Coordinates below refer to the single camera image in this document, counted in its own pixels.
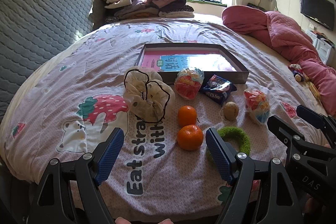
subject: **box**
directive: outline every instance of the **box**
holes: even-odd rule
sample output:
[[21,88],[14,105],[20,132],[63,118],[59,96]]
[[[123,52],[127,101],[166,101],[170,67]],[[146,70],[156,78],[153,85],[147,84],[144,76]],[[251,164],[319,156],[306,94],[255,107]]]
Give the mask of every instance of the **box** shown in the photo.
[[168,85],[174,84],[177,73],[185,67],[203,70],[204,85],[213,75],[218,75],[234,84],[245,84],[249,75],[248,69],[218,44],[145,44],[135,65],[153,68]]

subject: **green ring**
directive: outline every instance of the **green ring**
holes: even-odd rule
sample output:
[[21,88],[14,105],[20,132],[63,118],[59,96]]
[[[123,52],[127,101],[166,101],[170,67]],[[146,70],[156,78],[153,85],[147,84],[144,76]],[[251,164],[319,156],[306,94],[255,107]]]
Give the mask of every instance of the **green ring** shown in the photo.
[[[239,144],[239,152],[243,152],[246,155],[250,155],[251,150],[251,143],[249,136],[245,133],[244,130],[238,127],[223,127],[217,130],[219,136],[221,136],[222,140],[225,141],[226,139],[234,139]],[[214,163],[211,153],[207,148],[207,157],[208,159]]]

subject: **pink comforter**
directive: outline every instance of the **pink comforter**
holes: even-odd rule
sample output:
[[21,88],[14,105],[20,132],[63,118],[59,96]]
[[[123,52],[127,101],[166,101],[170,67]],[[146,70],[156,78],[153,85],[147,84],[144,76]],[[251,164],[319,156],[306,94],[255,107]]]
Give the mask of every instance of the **pink comforter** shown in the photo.
[[300,64],[321,93],[325,110],[336,114],[336,71],[321,62],[310,37],[294,19],[279,12],[264,13],[237,5],[226,8],[222,20],[231,30],[248,34],[293,64]]

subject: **candy bag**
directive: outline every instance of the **candy bag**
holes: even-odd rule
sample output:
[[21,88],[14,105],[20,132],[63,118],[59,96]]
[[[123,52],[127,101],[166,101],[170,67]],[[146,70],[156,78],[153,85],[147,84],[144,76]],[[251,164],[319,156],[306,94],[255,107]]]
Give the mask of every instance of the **candy bag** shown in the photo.
[[196,68],[180,70],[175,79],[176,92],[184,99],[195,98],[204,80],[204,72]]
[[286,111],[287,115],[290,118],[294,118],[296,116],[296,109],[293,106],[284,101],[281,101],[280,104],[282,105],[283,109]]
[[201,88],[200,92],[204,93],[211,100],[222,106],[230,96],[230,93],[236,90],[236,86],[230,81],[217,75],[213,75],[207,82],[206,86]]
[[265,93],[260,90],[244,90],[247,111],[252,120],[258,124],[263,124],[269,117],[269,102]]

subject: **mandarin orange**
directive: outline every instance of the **mandarin orange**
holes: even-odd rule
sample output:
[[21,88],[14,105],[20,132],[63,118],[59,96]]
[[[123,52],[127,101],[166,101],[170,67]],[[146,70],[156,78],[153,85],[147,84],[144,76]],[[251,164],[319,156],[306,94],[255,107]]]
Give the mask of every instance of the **mandarin orange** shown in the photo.
[[177,143],[184,150],[194,151],[203,143],[203,132],[194,124],[182,127],[177,133]]
[[197,112],[192,106],[183,106],[177,113],[178,123],[181,127],[188,126],[190,124],[196,124]]

